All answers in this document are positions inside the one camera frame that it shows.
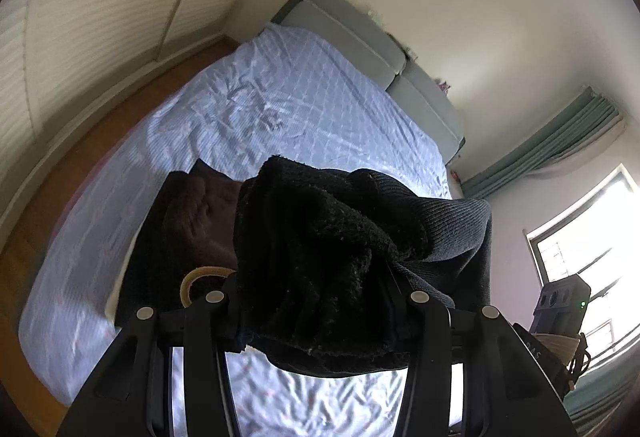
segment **dark clothing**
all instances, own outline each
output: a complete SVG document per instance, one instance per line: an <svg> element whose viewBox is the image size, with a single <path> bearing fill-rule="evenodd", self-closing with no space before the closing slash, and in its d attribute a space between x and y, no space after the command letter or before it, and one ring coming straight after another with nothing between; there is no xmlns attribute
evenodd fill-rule
<svg viewBox="0 0 640 437"><path fill-rule="evenodd" d="M270 158L242 184L234 228L251 345L276 366L341 377L408 366L376 269L449 307L489 303L490 207L417 197L373 170Z"/></svg>
<svg viewBox="0 0 640 437"><path fill-rule="evenodd" d="M116 310L118 327L142 306L181 308L180 284L196 267L237 268L233 229L240 184L200 159L188 174L167 175L127 266ZM217 277L196 280L191 297L217 289L219 282Z"/></svg>

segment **window frame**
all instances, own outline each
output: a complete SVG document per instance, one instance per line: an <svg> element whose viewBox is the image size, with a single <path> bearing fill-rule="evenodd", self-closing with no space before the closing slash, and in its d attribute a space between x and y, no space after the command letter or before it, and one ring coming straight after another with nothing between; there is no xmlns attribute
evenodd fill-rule
<svg viewBox="0 0 640 437"><path fill-rule="evenodd" d="M632 193L635 192L635 189L633 188L629 180L626 178L624 172L621 170L618 170L610 179L607 179L607 181L600 187L600 189L598 189L591 197L585 200L584 204L581 204L580 207L576 208L574 211L572 211L568 215L561 218L553 226L550 226L549 228L545 229L539 235L536 235L535 237L532 237L531 239L529 239L529 246L531 248L531 252L533 253L533 260L536 263L536 267L538 268L538 273L540 274L540 278L542 279L543 286L548 284L550 280L549 280L548 274L546 273L545 262L542 260L542 255L540 254L540 249L538 248L538 244L543 240L548 239L548 237L550 237L552 234L560 231L564 226L566 226L567 224L577 219L581 214L583 214L585 211L591 208L596 203L596 201L607 192L607 190L611 186L613 186L614 184L617 184L618 182L624 182L625 186L628 188L630 192ZM591 291L591 293L592 293L591 299L595 299L593 296L598 294L599 291L595 291L595 292Z"/></svg>
<svg viewBox="0 0 640 437"><path fill-rule="evenodd" d="M610 174L610 176L607 179L605 179L603 182L601 182L601 184L596 188L596 191L594 191L594 192L592 191L593 195L591 195L589 198L587 198L587 200L585 200L582 204L580 204L580 206L575 208L575 210L573 210L570 213L566 214L565 216L559 218L554 224L552 224L551 226L547 227L544 231L542 231L541 233L535 235L534 237L529 238L529 235L527 235L527 241L529 242L529 248L530 248L531 254L533 256L534 263L536 264L536 268L538 270L538 275L540 276L540 279L542 281L542 286L543 287L547 283L549 283L550 280L549 280L548 274L546 272L545 263L544 263L544 261L542 259L542 255L540 253L540 249L538 248L538 244L540 242L542 242L543 240L547 239L548 237L550 237L551 235L553 235L554 233L560 231L560 229L562 229L564 226L566 226L567 224L571 223L576 218L578 218L578 216L580 216L585 211L587 211L589 208L591 208L594 205L594 203L599 198L601 198L607 192L607 190L609 190L609 188L611 186L613 186L614 184L617 184L618 182L624 182L625 186L627 187L627 189L632 193L636 193L637 194L639 192L639 190L635 186L635 182L633 182L632 179L630 178L630 176L628 176L628 174L627 174L626 170L624 169L624 167L622 165L620 165L616 170L614 170L612 172L612 174ZM604 255L606 255L609 251L610 251L610 249L607 250L606 252L604 252L604 254L602 254L599 257L597 257L596 260L594 260L591 263L587 264L585 267L583 267L578 272L581 273L582 271L586 271L591 265L595 264L600 258L602 258ZM618 278L616 280L613 280L612 283L608 284L606 287L604 287L600 291L595 291L595 292L591 291L591 297L589 299L589 302L594 301L594 300L596 300L597 298L599 298L601 296L604 296L609 291L609 289L611 289L618 282L619 279L620 278ZM599 330L600 328L602 328L602 326L601 327L597 327L596 329L594 329L594 330L592 330L590 332L594 333L595 331ZM602 350L601 352L599 352L595 356L592 356L593 364L594 365L600 365L600 364L608 361L610 358L617 356L618 354L622 353L623 351L626 351L631 346L633 346L633 344L635 344L637 341L640 340L640 333L635 334L639 329L640 329L640 323L638 325L636 325L635 328L632 328L627 334L625 334L622 337L616 339L614 337L613 326L611 326L611 335L612 335L613 342L606 349ZM612 353L609 354L609 356L604 356L609 351L612 351Z"/></svg>

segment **grid pattern sheet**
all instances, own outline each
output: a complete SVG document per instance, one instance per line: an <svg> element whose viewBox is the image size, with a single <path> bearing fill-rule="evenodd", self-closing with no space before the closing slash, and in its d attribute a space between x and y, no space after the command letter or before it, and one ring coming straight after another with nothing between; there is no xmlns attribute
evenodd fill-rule
<svg viewBox="0 0 640 437"><path fill-rule="evenodd" d="M41 382L70 404L116 335L104 306L130 240L167 173L197 157L237 180L273 154L319 168L372 168L449 198L436 144L314 34L269 26L144 119L87 184L52 239L19 338ZM227 362L242 435L391 435L404 372L317 379L257 351ZM176 436L186 434L174 353Z"/></svg>

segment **light blue bedsheet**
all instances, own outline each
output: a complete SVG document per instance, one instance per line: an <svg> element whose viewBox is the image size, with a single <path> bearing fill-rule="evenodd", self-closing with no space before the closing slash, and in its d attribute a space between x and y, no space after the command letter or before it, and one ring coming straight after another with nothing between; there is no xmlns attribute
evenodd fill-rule
<svg viewBox="0 0 640 437"><path fill-rule="evenodd" d="M104 306L167 173L188 171L200 157L244 180L273 154L319 168L373 168L418 195L449 197L435 143L385 92L318 36L270 25L145 118L51 241L19 338L60 402L72 402L116 335ZM245 437L392 434L402 371L317 379L276 369L254 350L229 354L227 362ZM186 434L181 374L182 353L175 351L177 437ZM453 419L459 399L454 393Z"/></svg>

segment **white wall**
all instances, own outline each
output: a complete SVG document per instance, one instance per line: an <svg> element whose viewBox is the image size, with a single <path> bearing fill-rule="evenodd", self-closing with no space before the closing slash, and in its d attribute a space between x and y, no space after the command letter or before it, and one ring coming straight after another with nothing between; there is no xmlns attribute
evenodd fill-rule
<svg viewBox="0 0 640 437"><path fill-rule="evenodd" d="M79 125L222 35L235 1L0 1L0 248Z"/></svg>
<svg viewBox="0 0 640 437"><path fill-rule="evenodd" d="M620 163L640 182L640 136L627 128L609 148L573 172L552 179L524 177L488 198L493 210L492 303L529 328L540 294L538 272L523 230L530 233L571 207Z"/></svg>
<svg viewBox="0 0 640 437"><path fill-rule="evenodd" d="M241 0L228 32L247 40L286 0ZM640 16L631 0L350 0L382 15L433 78L452 85L465 179L545 124L584 84L640 117Z"/></svg>

